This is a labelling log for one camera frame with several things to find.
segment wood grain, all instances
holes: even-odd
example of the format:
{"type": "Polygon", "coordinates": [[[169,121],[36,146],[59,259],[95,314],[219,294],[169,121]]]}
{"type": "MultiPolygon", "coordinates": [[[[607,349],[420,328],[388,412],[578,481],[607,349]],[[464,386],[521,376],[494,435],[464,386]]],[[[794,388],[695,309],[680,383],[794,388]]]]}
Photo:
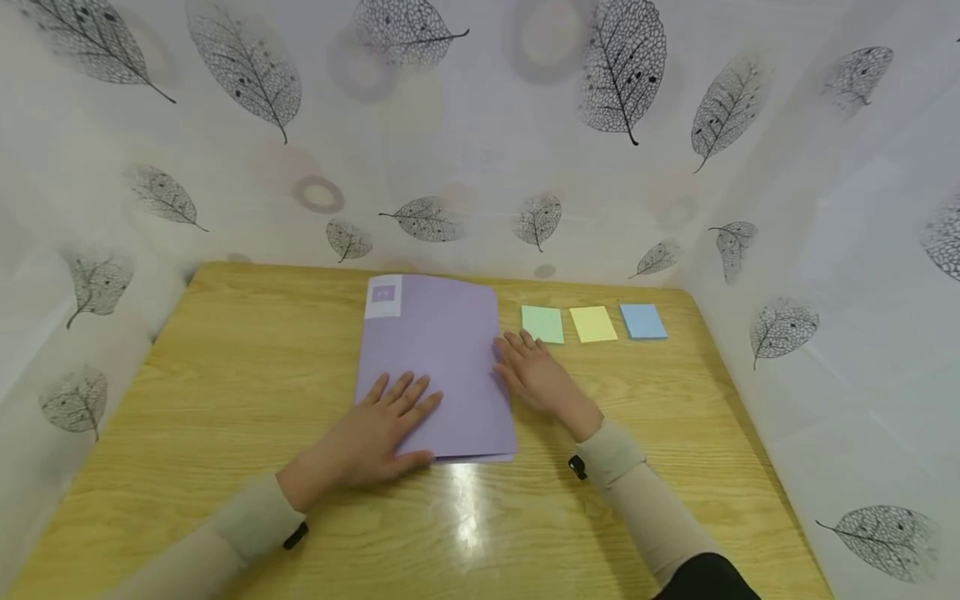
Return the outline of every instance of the wood grain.
{"type": "MultiPolygon", "coordinates": [[[[209,263],[197,272],[11,599],[94,598],[189,533],[252,474],[281,466],[353,398],[371,273],[209,263]]],[[[503,327],[522,304],[609,309],[621,339],[555,355],[766,599],[829,598],[780,483],[685,292],[474,279],[503,327]],[[654,303],[669,339],[626,339],[620,302],[654,303]]],[[[644,598],[656,585],[616,516],[565,463],[572,443],[515,403],[512,463],[439,465],[342,493],[311,533],[228,598],[644,598]]]]}

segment right hand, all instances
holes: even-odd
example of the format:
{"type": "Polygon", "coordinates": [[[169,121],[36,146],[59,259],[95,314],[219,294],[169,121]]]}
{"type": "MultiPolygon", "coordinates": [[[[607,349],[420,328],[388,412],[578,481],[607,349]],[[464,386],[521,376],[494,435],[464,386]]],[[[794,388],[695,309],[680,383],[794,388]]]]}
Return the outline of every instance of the right hand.
{"type": "Polygon", "coordinates": [[[600,429],[600,408],[577,387],[543,341],[535,341],[521,329],[520,335],[506,331],[493,343],[500,352],[500,362],[493,366],[493,371],[512,393],[535,410],[559,420],[578,443],[600,429]]]}

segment sticky note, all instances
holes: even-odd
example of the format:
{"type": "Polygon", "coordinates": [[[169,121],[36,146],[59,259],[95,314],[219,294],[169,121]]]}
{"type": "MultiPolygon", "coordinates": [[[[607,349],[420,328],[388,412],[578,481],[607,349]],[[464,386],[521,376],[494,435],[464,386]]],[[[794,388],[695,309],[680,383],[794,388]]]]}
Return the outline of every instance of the sticky note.
{"type": "Polygon", "coordinates": [[[666,339],[666,329],[653,304],[620,304],[623,322],[627,324],[630,337],[635,340],[666,339]]]}
{"type": "Polygon", "coordinates": [[[586,308],[571,308],[570,316],[577,326],[577,333],[581,342],[606,342],[616,339],[616,331],[610,315],[603,306],[587,306],[586,308]]]}
{"type": "Polygon", "coordinates": [[[523,328],[549,344],[564,342],[564,322],[560,318],[559,308],[543,306],[520,306],[520,318],[523,328]]]}

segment leaf print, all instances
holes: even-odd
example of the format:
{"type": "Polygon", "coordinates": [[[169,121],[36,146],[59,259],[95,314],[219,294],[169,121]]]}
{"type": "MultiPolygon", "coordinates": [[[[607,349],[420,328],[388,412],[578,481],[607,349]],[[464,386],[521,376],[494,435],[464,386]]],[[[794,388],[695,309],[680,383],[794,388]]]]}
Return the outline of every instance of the leaf print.
{"type": "Polygon", "coordinates": [[[756,313],[750,327],[754,371],[759,358],[777,358],[806,344],[820,327],[820,315],[808,302],[774,298],[756,313]]]}
{"type": "Polygon", "coordinates": [[[843,515],[835,533],[864,563],[908,584],[936,575],[939,527],[928,516],[899,506],[866,506],[843,515]]]}
{"type": "Polygon", "coordinates": [[[452,34],[426,0],[360,0],[353,13],[360,43],[387,64],[432,69],[450,43],[470,33],[452,34]]]}
{"type": "Polygon", "coordinates": [[[723,278],[728,285],[733,285],[733,281],[740,273],[743,251],[754,241],[757,228],[753,223],[734,221],[721,228],[708,229],[710,230],[720,232],[717,235],[717,250],[720,251],[720,259],[723,261],[723,278]]]}
{"type": "Polygon", "coordinates": [[[666,35],[648,0],[600,0],[584,52],[580,112],[599,132],[631,131],[660,89],[666,35]]]}
{"type": "Polygon", "coordinates": [[[17,4],[45,34],[54,54],[69,58],[89,77],[148,85],[177,103],[151,83],[140,46],[107,0],[17,0],[17,4]]]}
{"type": "Polygon", "coordinates": [[[664,269],[677,264],[677,260],[683,254],[683,249],[677,240],[671,238],[665,239],[656,246],[647,251],[636,265],[636,274],[627,277],[633,279],[638,275],[651,275],[659,273],[664,269]]]}
{"type": "Polygon", "coordinates": [[[437,196],[418,198],[404,204],[395,214],[381,212],[381,217],[393,217],[404,231],[424,242],[455,242],[463,239],[464,226],[443,207],[437,196]]]}
{"type": "Polygon", "coordinates": [[[727,63],[707,88],[693,117],[690,142],[693,151],[704,158],[694,173],[753,125],[768,91],[769,72],[759,55],[745,53],[727,63]]]}
{"type": "Polygon", "coordinates": [[[960,281],[960,189],[930,215],[920,231],[920,245],[933,264],[960,281]]]}
{"type": "Polygon", "coordinates": [[[560,201],[553,194],[540,194],[536,198],[528,198],[524,201],[520,214],[514,219],[514,234],[543,252],[540,244],[553,235],[562,214],[560,201]]]}
{"type": "Polygon", "coordinates": [[[363,258],[373,250],[370,236],[344,219],[331,219],[326,224],[326,240],[340,256],[338,263],[347,258],[363,258]]]}
{"type": "Polygon", "coordinates": [[[83,367],[57,382],[40,396],[40,411],[63,431],[93,431],[100,441],[100,422],[107,408],[107,376],[83,367]]]}
{"type": "Polygon", "coordinates": [[[238,105],[284,129],[300,110],[300,74],[283,42],[230,0],[188,0],[187,26],[206,68],[238,105]]]}
{"type": "Polygon", "coordinates": [[[114,254],[101,260],[73,252],[65,252],[63,259],[70,268],[77,296],[77,312],[66,322],[66,328],[70,328],[80,313],[112,314],[133,279],[133,261],[114,254]]]}
{"type": "Polygon", "coordinates": [[[838,60],[827,72],[823,94],[848,117],[870,104],[870,95],[887,72],[894,51],[885,46],[860,48],[838,60]]]}
{"type": "Polygon", "coordinates": [[[177,180],[156,167],[139,163],[131,165],[125,175],[137,199],[152,214],[173,223],[188,223],[209,232],[209,229],[197,223],[197,207],[177,180]]]}

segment yellow sticky note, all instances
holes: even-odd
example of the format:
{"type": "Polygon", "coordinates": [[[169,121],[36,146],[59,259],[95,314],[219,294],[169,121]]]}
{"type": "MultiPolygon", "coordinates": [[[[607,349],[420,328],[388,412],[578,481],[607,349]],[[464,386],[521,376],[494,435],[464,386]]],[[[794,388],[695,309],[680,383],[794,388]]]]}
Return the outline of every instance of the yellow sticky note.
{"type": "Polygon", "coordinates": [[[577,326],[577,334],[581,342],[607,342],[616,339],[610,315],[604,306],[587,306],[585,308],[571,308],[570,316],[577,326]]]}

